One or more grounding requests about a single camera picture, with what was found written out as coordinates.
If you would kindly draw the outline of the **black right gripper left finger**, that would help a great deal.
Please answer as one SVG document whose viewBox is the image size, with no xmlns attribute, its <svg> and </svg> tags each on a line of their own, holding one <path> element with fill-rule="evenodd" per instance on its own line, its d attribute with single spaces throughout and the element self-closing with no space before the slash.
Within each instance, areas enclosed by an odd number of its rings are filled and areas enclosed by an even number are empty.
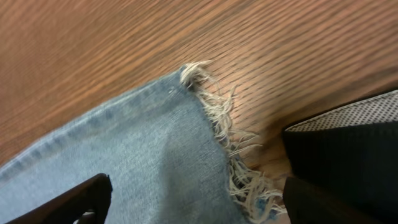
<svg viewBox="0 0 398 224">
<path fill-rule="evenodd" d="M 111 205 L 112 191 L 109 176 L 100 173 L 10 223 L 103 224 Z"/>
</svg>

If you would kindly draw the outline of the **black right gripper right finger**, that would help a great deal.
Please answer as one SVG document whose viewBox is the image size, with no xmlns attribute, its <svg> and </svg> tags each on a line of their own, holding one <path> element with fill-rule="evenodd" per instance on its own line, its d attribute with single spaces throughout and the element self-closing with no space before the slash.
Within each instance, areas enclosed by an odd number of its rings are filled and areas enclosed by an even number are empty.
<svg viewBox="0 0 398 224">
<path fill-rule="evenodd" d="M 380 224 L 308 182 L 289 177 L 283 201 L 291 224 Z"/>
</svg>

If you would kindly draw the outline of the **light blue denim jeans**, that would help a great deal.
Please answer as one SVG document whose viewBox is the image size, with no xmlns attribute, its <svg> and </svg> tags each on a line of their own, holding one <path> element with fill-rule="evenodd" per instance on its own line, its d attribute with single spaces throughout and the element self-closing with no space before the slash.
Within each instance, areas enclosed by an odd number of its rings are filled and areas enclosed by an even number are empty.
<svg viewBox="0 0 398 224">
<path fill-rule="evenodd" d="M 231 96 L 200 86 L 203 62 L 109 100 L 42 137 L 1 168 L 1 221 L 90 177 L 113 185 L 108 223 L 264 223 L 282 192 L 239 153 L 255 134 L 231 127 Z"/>
</svg>

